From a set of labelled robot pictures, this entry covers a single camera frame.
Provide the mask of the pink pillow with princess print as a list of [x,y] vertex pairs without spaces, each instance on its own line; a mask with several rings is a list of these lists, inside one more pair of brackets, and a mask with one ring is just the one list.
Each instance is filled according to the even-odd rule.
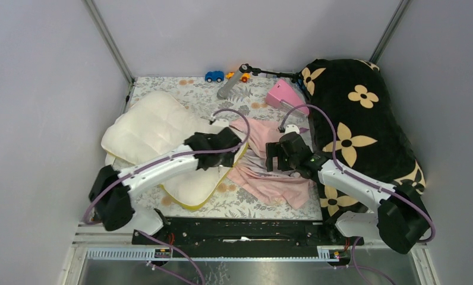
[[230,123],[231,128],[249,133],[250,137],[245,154],[227,178],[267,205],[285,201],[295,210],[301,208],[310,199],[311,182],[291,170],[266,170],[266,144],[279,141],[282,136],[278,131],[279,123],[252,118],[248,122],[250,129],[243,119]]

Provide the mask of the black blanket with yellow flowers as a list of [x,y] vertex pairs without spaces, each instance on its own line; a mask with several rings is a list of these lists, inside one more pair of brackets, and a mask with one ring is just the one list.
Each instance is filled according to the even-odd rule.
[[316,59],[301,71],[315,148],[345,166],[419,194],[426,181],[394,117],[380,68],[360,59]]

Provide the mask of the white pillow with yellow edge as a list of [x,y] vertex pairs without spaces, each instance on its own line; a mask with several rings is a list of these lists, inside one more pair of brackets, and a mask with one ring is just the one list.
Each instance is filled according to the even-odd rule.
[[[109,157],[138,166],[177,148],[195,132],[217,134],[223,128],[210,125],[209,121],[214,119],[202,119],[169,93],[154,91],[132,105],[105,131],[101,146]],[[229,128],[245,139],[231,167],[198,170],[160,184],[182,207],[201,208],[242,157],[248,133]]]

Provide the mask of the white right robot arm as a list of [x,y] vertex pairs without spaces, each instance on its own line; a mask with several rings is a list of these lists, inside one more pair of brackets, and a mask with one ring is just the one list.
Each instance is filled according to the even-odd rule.
[[340,164],[333,156],[314,153],[296,132],[266,143],[266,168],[269,172],[292,170],[302,178],[340,190],[368,208],[367,213],[344,212],[326,227],[326,239],[335,245],[348,237],[379,239],[395,252],[407,254],[433,231],[425,205],[410,184],[380,182]]

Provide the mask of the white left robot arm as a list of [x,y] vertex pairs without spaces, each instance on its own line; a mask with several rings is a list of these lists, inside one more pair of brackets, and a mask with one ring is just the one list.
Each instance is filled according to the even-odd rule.
[[231,166],[245,139],[229,127],[217,134],[196,132],[177,148],[138,166],[99,170],[89,193],[90,211],[107,232],[120,229],[143,232],[155,244],[165,242],[165,219],[135,203],[137,196],[171,178],[218,166]]

